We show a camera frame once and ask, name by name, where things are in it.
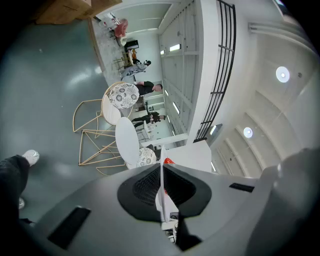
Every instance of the ceiling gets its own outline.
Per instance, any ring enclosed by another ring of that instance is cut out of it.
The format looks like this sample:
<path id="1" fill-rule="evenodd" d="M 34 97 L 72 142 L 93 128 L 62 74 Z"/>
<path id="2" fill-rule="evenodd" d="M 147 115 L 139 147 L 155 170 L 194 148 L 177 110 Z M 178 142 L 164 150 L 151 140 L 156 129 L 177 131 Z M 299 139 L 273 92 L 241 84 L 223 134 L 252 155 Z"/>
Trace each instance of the ceiling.
<path id="1" fill-rule="evenodd" d="M 153 3 L 128 7 L 113 11 L 118 19 L 127 19 L 127 33 L 141 30 L 157 29 L 171 4 Z"/>
<path id="2" fill-rule="evenodd" d="M 270 35 L 258 35 L 257 45 L 260 57 L 255 61 L 256 77 L 250 80 L 254 90 L 249 104 L 223 141 L 211 147 L 212 163 L 220 174 L 259 178 L 265 168 L 319 146 L 318 57 Z M 277 79 L 281 66 L 289 71 L 287 82 Z M 249 138 L 247 127 L 252 130 Z"/>

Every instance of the handrail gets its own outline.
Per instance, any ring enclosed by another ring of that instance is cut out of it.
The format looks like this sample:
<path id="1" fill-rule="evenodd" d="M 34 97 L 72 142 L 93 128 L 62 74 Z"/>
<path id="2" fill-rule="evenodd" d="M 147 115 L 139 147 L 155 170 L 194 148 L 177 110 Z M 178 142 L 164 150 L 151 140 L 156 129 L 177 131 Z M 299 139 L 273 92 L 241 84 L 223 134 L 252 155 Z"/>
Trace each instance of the handrail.
<path id="1" fill-rule="evenodd" d="M 194 143 L 207 139 L 206 135 L 208 134 L 208 131 L 218 113 L 221 102 L 224 99 L 235 58 L 237 37 L 236 8 L 234 4 L 230 5 L 222 0 L 216 1 L 219 4 L 219 20 L 221 22 L 221 43 L 218 45 L 220 48 L 219 64 L 214 88 L 210 93 L 210 103 L 203 121 L 200 124 Z"/>

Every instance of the gray floor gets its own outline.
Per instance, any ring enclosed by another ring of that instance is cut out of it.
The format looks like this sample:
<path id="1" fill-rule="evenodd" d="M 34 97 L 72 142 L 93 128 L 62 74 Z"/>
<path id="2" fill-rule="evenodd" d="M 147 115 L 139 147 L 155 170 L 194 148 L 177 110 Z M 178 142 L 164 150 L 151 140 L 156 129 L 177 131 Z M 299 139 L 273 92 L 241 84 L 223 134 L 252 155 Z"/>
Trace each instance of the gray floor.
<path id="1" fill-rule="evenodd" d="M 81 132 L 72 131 L 78 104 L 100 99 L 108 88 L 98 67 L 86 21 L 29 25 L 1 61 L 0 159 L 29 149 L 40 153 L 22 194 L 26 206 L 21 217 L 36 222 L 64 197 L 103 177 L 95 169 L 98 165 L 78 166 Z M 81 106 L 76 126 L 95 117 L 99 109 L 99 103 Z M 110 139 L 104 136 L 97 144 L 104 145 Z M 84 159 L 96 148 L 88 139 L 83 143 Z M 125 169 L 110 168 L 107 172 Z"/>

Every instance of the black pants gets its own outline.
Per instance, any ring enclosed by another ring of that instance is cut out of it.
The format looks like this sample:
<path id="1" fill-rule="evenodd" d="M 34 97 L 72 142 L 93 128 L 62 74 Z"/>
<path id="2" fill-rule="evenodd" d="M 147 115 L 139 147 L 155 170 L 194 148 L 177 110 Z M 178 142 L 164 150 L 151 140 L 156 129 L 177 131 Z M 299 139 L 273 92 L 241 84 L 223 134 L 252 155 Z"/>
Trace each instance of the black pants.
<path id="1" fill-rule="evenodd" d="M 19 214 L 19 197 L 27 185 L 30 164 L 15 155 L 0 161 L 0 201 L 7 214 Z"/>
<path id="2" fill-rule="evenodd" d="M 136 64 L 137 62 L 140 62 L 140 60 L 138 60 L 137 58 L 133 58 L 132 59 L 133 64 Z"/>
<path id="3" fill-rule="evenodd" d="M 146 116 L 143 116 L 143 117 L 138 117 L 138 118 L 135 118 L 135 119 L 132 119 L 133 122 L 137 122 L 134 124 L 134 127 L 137 128 L 138 126 L 142 126 L 144 124 L 144 121 L 149 124 L 150 123 L 150 117 L 146 117 Z"/>

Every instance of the ceiling light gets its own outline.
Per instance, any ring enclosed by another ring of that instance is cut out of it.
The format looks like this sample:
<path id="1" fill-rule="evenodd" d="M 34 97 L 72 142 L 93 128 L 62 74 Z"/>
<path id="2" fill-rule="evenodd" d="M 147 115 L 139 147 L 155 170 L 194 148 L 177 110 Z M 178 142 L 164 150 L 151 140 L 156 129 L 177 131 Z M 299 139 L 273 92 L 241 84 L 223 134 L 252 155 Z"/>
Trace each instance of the ceiling light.
<path id="1" fill-rule="evenodd" d="M 216 168 L 214 167 L 214 164 L 213 164 L 212 162 L 211 162 L 211 166 L 212 166 L 214 172 L 216 173 L 216 172 L 217 172 L 217 171 L 216 171 Z"/>
<path id="2" fill-rule="evenodd" d="M 216 128 L 217 128 L 217 126 L 215 125 L 215 126 L 211 129 L 210 135 L 212 135 L 212 133 L 215 131 Z"/>
<path id="3" fill-rule="evenodd" d="M 244 135 L 246 138 L 251 138 L 253 134 L 254 134 L 254 132 L 252 131 L 252 129 L 251 129 L 250 127 L 244 128 L 244 130 L 243 130 L 243 135 Z"/>
<path id="4" fill-rule="evenodd" d="M 181 44 L 176 44 L 176 45 L 170 47 L 170 52 L 175 51 L 175 50 L 180 50 L 180 49 L 181 49 Z"/>
<path id="5" fill-rule="evenodd" d="M 275 76 L 281 83 L 286 83 L 289 81 L 290 73 L 285 66 L 280 66 L 276 69 Z"/>
<path id="6" fill-rule="evenodd" d="M 175 110 L 178 112 L 178 115 L 180 115 L 180 110 L 178 109 L 177 105 L 174 102 L 172 102 L 172 104 L 173 104 Z"/>

